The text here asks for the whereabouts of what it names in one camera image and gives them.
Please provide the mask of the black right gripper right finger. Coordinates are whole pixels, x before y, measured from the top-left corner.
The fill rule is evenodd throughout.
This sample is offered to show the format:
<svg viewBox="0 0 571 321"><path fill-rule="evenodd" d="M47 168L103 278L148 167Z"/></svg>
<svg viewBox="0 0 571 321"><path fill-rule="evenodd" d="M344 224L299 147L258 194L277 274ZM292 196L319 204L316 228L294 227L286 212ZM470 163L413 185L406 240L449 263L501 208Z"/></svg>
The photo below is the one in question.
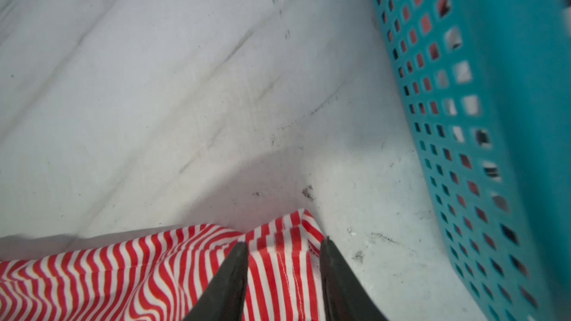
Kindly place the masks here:
<svg viewBox="0 0 571 321"><path fill-rule="evenodd" d="M320 269L326 320L388 321L329 237L321 242Z"/></svg>

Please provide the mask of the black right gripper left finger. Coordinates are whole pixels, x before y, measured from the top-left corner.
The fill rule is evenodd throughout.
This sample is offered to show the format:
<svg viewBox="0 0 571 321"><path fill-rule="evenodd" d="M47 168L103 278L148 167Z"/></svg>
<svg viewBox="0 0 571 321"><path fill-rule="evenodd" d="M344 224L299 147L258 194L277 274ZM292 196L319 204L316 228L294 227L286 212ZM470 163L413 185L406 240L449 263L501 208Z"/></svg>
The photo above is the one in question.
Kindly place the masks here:
<svg viewBox="0 0 571 321"><path fill-rule="evenodd" d="M248 286L248 245L237 242L183 321L241 320Z"/></svg>

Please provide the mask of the red white striped tank top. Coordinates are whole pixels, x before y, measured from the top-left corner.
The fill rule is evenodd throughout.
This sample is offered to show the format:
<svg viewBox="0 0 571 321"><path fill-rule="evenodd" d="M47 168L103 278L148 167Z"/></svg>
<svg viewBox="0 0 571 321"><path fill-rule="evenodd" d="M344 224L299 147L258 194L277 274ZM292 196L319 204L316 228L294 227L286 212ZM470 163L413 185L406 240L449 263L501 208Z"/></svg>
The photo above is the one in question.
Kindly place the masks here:
<svg viewBox="0 0 571 321"><path fill-rule="evenodd" d="M200 224L103 248L1 264L3 320L180 320L238 242L249 248L241 320L323 320L323 240L307 210L240 233Z"/></svg>

